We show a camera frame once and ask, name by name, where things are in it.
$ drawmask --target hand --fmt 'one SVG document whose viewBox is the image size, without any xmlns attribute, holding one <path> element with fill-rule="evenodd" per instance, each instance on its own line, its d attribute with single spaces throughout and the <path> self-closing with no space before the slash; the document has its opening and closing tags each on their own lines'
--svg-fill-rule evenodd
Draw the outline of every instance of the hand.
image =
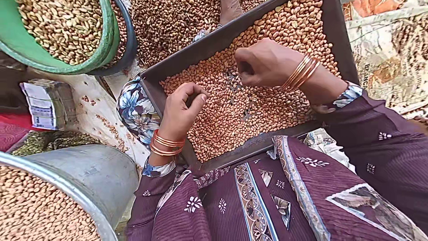
<svg viewBox="0 0 428 241">
<path fill-rule="evenodd" d="M 235 60 L 243 85 L 281 86 L 303 60 L 303 54 L 264 38 L 239 48 Z"/>
<path fill-rule="evenodd" d="M 191 106 L 187 108 L 186 100 L 193 93 L 198 93 L 198 96 L 193 100 Z M 207 98 L 209 98 L 209 94 L 195 83 L 180 85 L 166 99 L 158 135 L 173 142 L 186 138 L 187 131 L 192 127 Z"/>
<path fill-rule="evenodd" d="M 264 38 L 248 48 L 239 48 L 235 59 L 243 85 L 281 86 L 303 60 L 303 54 Z M 322 65 L 300 86 L 312 105 L 330 103 L 348 84 Z"/>
</svg>

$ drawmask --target bundle of banknotes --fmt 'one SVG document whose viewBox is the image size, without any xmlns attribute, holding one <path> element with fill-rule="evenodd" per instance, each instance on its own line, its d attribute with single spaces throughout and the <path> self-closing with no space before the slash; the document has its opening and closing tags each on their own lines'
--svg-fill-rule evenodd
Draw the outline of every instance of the bundle of banknotes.
<svg viewBox="0 0 428 241">
<path fill-rule="evenodd" d="M 47 79 L 32 79 L 20 83 L 27 97 L 33 127 L 64 130 L 77 122 L 70 85 Z"/>
</svg>

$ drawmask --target sieve tray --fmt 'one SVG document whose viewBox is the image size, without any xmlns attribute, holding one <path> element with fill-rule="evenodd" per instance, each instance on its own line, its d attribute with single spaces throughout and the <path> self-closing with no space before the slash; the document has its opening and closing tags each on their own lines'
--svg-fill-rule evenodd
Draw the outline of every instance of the sieve tray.
<svg viewBox="0 0 428 241">
<path fill-rule="evenodd" d="M 261 19 L 265 13 L 286 2 L 288 1 L 268 0 L 141 73 L 141 85 L 159 116 L 162 117 L 163 115 L 166 101 L 166 94 L 159 81 L 181 72 L 190 65 L 197 64 L 200 60 L 208 59 L 217 51 L 220 52 L 228 48 L 233 39 L 249 26 L 253 25 L 255 20 Z M 342 78 L 358 84 L 357 69 L 339 0 L 324 0 L 321 10 L 323 11 L 321 17 L 324 22 L 323 32 L 326 35 L 327 41 L 333 43 L 331 50 L 335 56 L 335 61 L 338 62 L 337 67 Z M 236 148 L 234 151 L 226 152 L 205 163 L 198 161 L 192 144 L 186 140 L 181 155 L 188 165 L 192 165 L 203 172 L 208 172 L 215 168 L 229 166 L 269 150 L 273 146 L 271 137 L 274 135 L 298 137 L 319 127 L 321 127 L 321 123 L 313 120 L 294 127 L 262 133 L 247 140 L 244 145 Z"/>
</svg>

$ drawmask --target copper bangle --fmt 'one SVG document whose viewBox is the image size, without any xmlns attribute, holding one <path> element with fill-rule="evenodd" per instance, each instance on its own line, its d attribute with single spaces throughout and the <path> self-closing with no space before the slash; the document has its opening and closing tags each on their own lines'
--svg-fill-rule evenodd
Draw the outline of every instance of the copper bangle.
<svg viewBox="0 0 428 241">
<path fill-rule="evenodd" d="M 319 61 L 317 61 L 317 63 L 315 64 L 315 67 L 311 70 L 311 72 L 309 72 L 309 74 L 308 74 L 308 76 L 306 77 L 306 79 L 304 80 L 304 81 L 302 81 L 300 84 L 298 84 L 297 86 L 296 86 L 296 88 L 295 89 L 293 89 L 293 90 L 296 90 L 296 89 L 298 89 L 301 85 L 303 85 L 310 77 L 311 77 L 311 75 L 315 72 L 315 70 L 316 70 L 316 68 L 318 67 L 320 65 L 320 62 Z"/>
<path fill-rule="evenodd" d="M 307 73 L 311 70 L 311 66 L 315 63 L 315 60 L 311 59 L 311 61 L 309 62 L 309 66 L 306 68 L 306 70 L 303 72 L 302 75 L 300 75 L 300 77 L 295 80 L 294 82 L 290 83 L 290 85 L 284 90 L 284 91 L 291 91 L 294 89 L 294 87 L 300 83 L 302 80 L 305 79 L 305 76 L 307 75 Z"/>
<path fill-rule="evenodd" d="M 295 81 L 289 89 L 287 89 L 288 91 L 294 91 L 296 90 L 297 86 L 301 86 L 308 78 L 307 75 L 308 73 L 313 69 L 314 65 L 317 63 L 316 60 L 311 59 L 311 62 L 309 63 L 308 68 L 305 70 L 305 72 L 303 72 L 303 74 L 300 76 L 299 79 L 297 79 L 297 81 Z"/>
<path fill-rule="evenodd" d="M 290 77 L 287 79 L 286 82 L 281 86 L 282 89 L 287 89 L 288 85 L 290 85 L 294 79 L 300 75 L 300 72 L 304 69 L 304 67 L 308 64 L 308 62 L 311 60 L 308 54 L 305 54 L 303 57 L 303 60 L 300 62 L 300 64 L 296 67 L 294 72 L 290 75 Z"/>
<path fill-rule="evenodd" d="M 178 153 L 180 153 L 182 149 L 183 149 L 183 147 L 181 146 L 178 150 L 175 150 L 175 151 L 163 151 L 154 145 L 153 139 L 150 142 L 150 150 L 153 151 L 154 153 L 160 155 L 160 156 L 175 156 Z"/>
<path fill-rule="evenodd" d="M 179 146 L 184 145 L 185 140 L 182 140 L 182 141 L 179 141 L 179 142 L 173 142 L 173 141 L 169 141 L 169 140 L 166 140 L 166 139 L 164 139 L 164 138 L 160 137 L 160 136 L 158 135 L 158 130 L 159 130 L 159 129 L 156 129 L 156 130 L 154 131 L 154 133 L 153 133 L 153 138 L 154 138 L 157 142 L 159 142 L 160 144 L 169 144 L 169 145 L 171 145 L 170 147 L 179 147 Z"/>
</svg>

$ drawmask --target sleeve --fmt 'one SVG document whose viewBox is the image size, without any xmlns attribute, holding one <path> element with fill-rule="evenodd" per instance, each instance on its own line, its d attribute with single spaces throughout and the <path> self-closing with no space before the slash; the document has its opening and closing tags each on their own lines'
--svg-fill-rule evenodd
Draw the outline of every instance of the sleeve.
<svg viewBox="0 0 428 241">
<path fill-rule="evenodd" d="M 353 88 L 360 88 L 352 91 L 355 98 L 323 106 L 330 110 L 318 119 L 357 174 L 428 233 L 428 138 L 384 100 Z"/>
<path fill-rule="evenodd" d="M 134 192 L 135 201 L 126 227 L 128 241 L 151 240 L 156 208 L 175 178 L 175 161 L 164 166 L 146 162 L 140 186 Z"/>
</svg>

